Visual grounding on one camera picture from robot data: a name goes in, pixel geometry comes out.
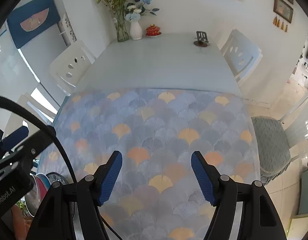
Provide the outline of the operator hand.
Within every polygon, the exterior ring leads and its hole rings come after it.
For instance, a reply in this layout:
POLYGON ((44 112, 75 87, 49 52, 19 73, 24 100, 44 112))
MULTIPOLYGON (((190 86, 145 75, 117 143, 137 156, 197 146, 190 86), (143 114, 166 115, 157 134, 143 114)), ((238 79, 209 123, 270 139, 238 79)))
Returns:
POLYGON ((17 205, 11 207, 14 235, 17 240, 25 240, 27 230, 21 209, 17 205))

